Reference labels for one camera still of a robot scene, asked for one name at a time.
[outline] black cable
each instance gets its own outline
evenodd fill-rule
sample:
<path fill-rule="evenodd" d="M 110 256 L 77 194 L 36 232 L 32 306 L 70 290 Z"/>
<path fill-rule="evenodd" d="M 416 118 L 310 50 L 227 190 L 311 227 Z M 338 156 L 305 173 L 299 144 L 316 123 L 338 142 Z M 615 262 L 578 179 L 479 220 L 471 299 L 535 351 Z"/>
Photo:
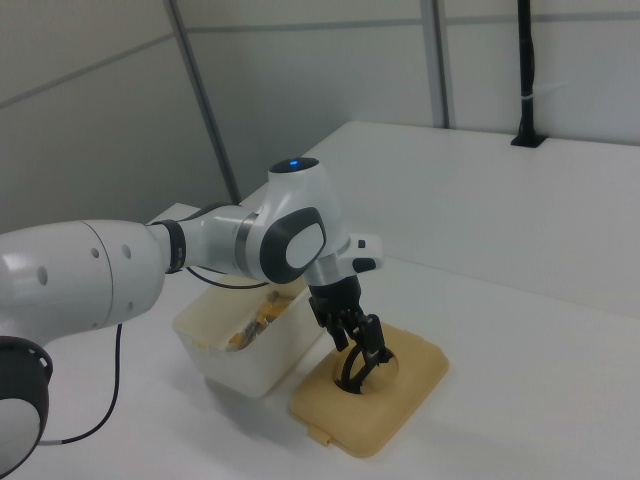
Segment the black cable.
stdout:
<path fill-rule="evenodd" d="M 200 268 L 203 268 L 204 270 L 208 270 L 210 272 L 222 273 L 222 272 L 218 272 L 216 270 L 213 270 L 211 268 L 206 268 L 206 267 L 200 267 Z M 266 282 L 258 283 L 258 284 L 255 284 L 255 285 L 225 285 L 224 283 L 214 282 L 213 280 L 209 280 L 208 278 L 205 278 L 205 277 L 197 274 L 196 272 L 194 272 L 191 269 L 191 267 L 187 267 L 187 271 L 189 271 L 189 273 L 191 273 L 195 277 L 199 278 L 203 282 L 206 282 L 206 283 L 208 283 L 210 285 L 214 285 L 214 286 L 220 287 L 220 288 L 228 288 L 228 289 L 232 289 L 232 290 L 248 290 L 248 289 L 251 289 L 251 288 L 259 288 L 259 287 L 264 287 L 265 285 L 268 285 L 268 283 L 266 283 Z M 38 445 L 47 446 L 48 447 L 48 446 L 52 446 L 52 445 L 67 445 L 69 443 L 78 442 L 80 440 L 84 440 L 87 437 L 90 437 L 91 435 L 96 433 L 98 430 L 100 430 L 104 426 L 105 423 L 107 423 L 107 421 L 111 417 L 111 414 L 113 413 L 113 410 L 116 407 L 116 403 L 118 401 L 118 393 L 120 391 L 120 344 L 121 344 L 121 339 L 122 339 L 122 324 L 119 324 L 118 325 L 118 329 L 116 331 L 115 382 L 114 382 L 114 386 L 113 386 L 113 396 L 111 398 L 111 404 L 109 405 L 109 410 L 107 410 L 107 413 L 104 416 L 104 418 L 102 420 L 100 420 L 100 423 L 98 423 L 95 427 L 93 427 L 88 432 L 83 433 L 82 435 L 78 435 L 78 436 L 71 437 L 71 438 L 65 438 L 64 440 L 41 440 L 38 443 Z"/>
<path fill-rule="evenodd" d="M 202 275 L 194 272 L 191 267 L 187 267 L 187 271 L 197 279 L 202 280 L 203 282 L 208 283 L 209 285 L 213 285 L 215 287 L 220 287 L 220 288 L 228 288 L 230 290 L 250 290 L 252 288 L 260 288 L 260 287 L 264 287 L 265 285 L 269 285 L 267 282 L 256 283 L 254 285 L 226 285 L 224 283 L 214 282 L 213 280 L 209 280 L 208 278 L 203 277 Z"/>
<path fill-rule="evenodd" d="M 109 405 L 109 410 L 107 410 L 107 414 L 104 416 L 100 423 L 98 423 L 95 427 L 93 427 L 88 432 L 83 433 L 82 435 L 78 435 L 76 437 L 65 438 L 64 440 L 42 440 L 38 443 L 38 445 L 50 446 L 50 445 L 67 445 L 69 443 L 78 442 L 80 440 L 84 440 L 85 438 L 93 435 L 98 430 L 102 428 L 102 426 L 107 423 L 109 417 L 113 413 L 114 408 L 116 407 L 116 402 L 118 401 L 118 392 L 120 390 L 120 340 L 122 338 L 122 324 L 118 325 L 118 329 L 116 331 L 116 365 L 115 365 L 115 383 L 113 385 L 113 397 L 111 398 L 111 405 Z"/>

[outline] white tabletop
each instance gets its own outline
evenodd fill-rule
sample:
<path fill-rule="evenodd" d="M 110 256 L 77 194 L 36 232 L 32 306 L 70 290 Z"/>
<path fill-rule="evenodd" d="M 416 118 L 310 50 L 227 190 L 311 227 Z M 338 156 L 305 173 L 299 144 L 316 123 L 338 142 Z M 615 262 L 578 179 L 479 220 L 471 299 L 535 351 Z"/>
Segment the white tabletop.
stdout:
<path fill-rule="evenodd" d="M 207 385 L 171 329 L 207 288 L 181 272 L 124 326 L 109 422 L 82 442 L 38 448 L 10 478 L 637 478 L 638 320 L 393 258 L 361 283 L 366 311 L 436 343 L 451 362 L 374 457 L 320 446 L 287 412 L 332 347 L 326 334 L 264 398 Z M 55 372 L 46 438 L 84 432 L 104 415 L 114 334 L 47 347 Z"/>

